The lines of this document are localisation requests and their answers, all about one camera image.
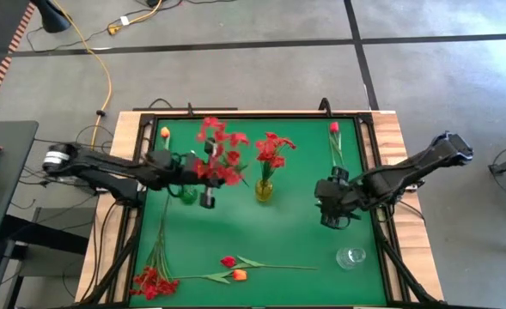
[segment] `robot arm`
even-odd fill
[[[420,186],[421,178],[437,168],[463,166],[471,160],[472,148],[459,135],[445,132],[434,138],[427,149],[407,160],[368,170],[350,182],[348,172],[334,167],[332,176],[319,180],[315,186],[321,224],[340,229],[340,218],[359,219],[352,211],[395,204],[408,185]]]
[[[137,182],[154,191],[169,185],[204,185],[200,204],[212,209],[215,202],[212,188],[219,188],[224,180],[199,178],[194,168],[196,160],[198,157],[192,153],[179,155],[160,150],[147,153],[143,162],[136,163],[79,144],[62,143],[49,147],[43,170],[52,177],[74,176],[93,188],[105,188],[117,202],[132,207],[143,202],[137,194]]]

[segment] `yellow vase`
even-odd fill
[[[254,186],[254,193],[259,202],[266,202],[270,199],[271,194],[273,193],[273,184],[269,179],[266,181],[259,179]]]

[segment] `green table surface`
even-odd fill
[[[328,176],[332,159],[326,119],[230,119],[228,132],[244,132],[251,146],[243,148],[249,162],[246,185],[215,190],[216,207],[203,209],[196,202],[185,205],[172,198],[166,221],[168,266],[173,276],[208,275],[225,271],[224,256],[242,256],[274,265],[301,265],[317,270],[247,269],[245,282],[231,284],[204,279],[184,279],[170,296],[146,300],[132,296],[131,306],[331,306],[385,305],[381,269],[369,213],[357,214],[344,231],[320,225],[314,206],[314,186]],[[171,131],[170,149],[194,150],[205,157],[196,141],[199,120],[161,120],[157,130]],[[351,119],[339,120],[345,166],[351,177],[362,172],[357,135]],[[290,138],[296,150],[284,154],[286,166],[272,176],[274,192],[268,203],[259,203],[254,184],[260,177],[254,142],[267,131]],[[163,146],[157,138],[155,148]],[[138,247],[135,274],[139,274],[155,243],[166,200],[166,191],[149,191]],[[361,247],[365,261],[353,270],[341,269],[335,259],[342,247]]]

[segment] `yellow cable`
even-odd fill
[[[130,26],[131,24],[135,23],[135,22],[138,22],[138,21],[145,21],[146,19],[150,18],[156,11],[157,9],[159,9],[161,7],[161,3],[163,2],[163,0],[159,0],[159,2],[157,3],[157,5],[146,15],[142,15],[142,16],[139,16],[135,19],[133,19],[132,21],[129,21],[129,24],[127,26]],[[107,31],[111,34],[111,35],[114,35],[116,34],[122,27],[124,26],[107,26]]]
[[[77,25],[75,24],[75,22],[73,22],[70,18],[70,16],[67,14],[67,12],[65,11],[65,9],[58,3],[58,1],[56,0],[52,0],[54,2],[54,4],[56,4],[56,6],[60,9],[60,11],[62,11],[62,14],[64,14],[65,18],[71,23],[71,26],[73,26],[73,28],[75,29],[75,31],[77,32],[77,34],[79,34],[79,37],[81,38],[81,41],[82,41],[82,44],[84,45],[84,47],[87,49],[87,52],[91,55],[93,55],[97,60],[98,62],[100,62],[101,64],[101,67],[104,69],[104,71],[106,72],[106,76],[107,76],[107,86],[108,86],[108,89],[107,89],[107,97],[106,97],[106,100],[104,101],[104,105],[101,106],[101,111],[104,112],[104,110],[106,109],[107,105],[109,104],[109,100],[112,98],[112,77],[109,75],[109,71],[107,70],[107,66],[106,64],[104,64],[104,62],[101,60],[100,57],[98,57],[98,55],[96,55],[91,49],[90,47],[88,47],[88,44],[87,44],[87,40],[84,39],[84,37],[82,36],[82,33],[81,31],[79,30],[79,28],[77,27]],[[95,123],[95,127],[94,127],[94,131],[92,132],[92,142],[90,143],[92,146],[91,148],[94,148],[94,143],[96,142],[96,133],[98,131],[98,125],[100,124],[100,119],[101,119],[101,116],[98,116],[96,118],[96,123]]]

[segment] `clear glass cup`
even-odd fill
[[[337,251],[337,263],[344,270],[351,270],[365,260],[362,248],[341,248]]]

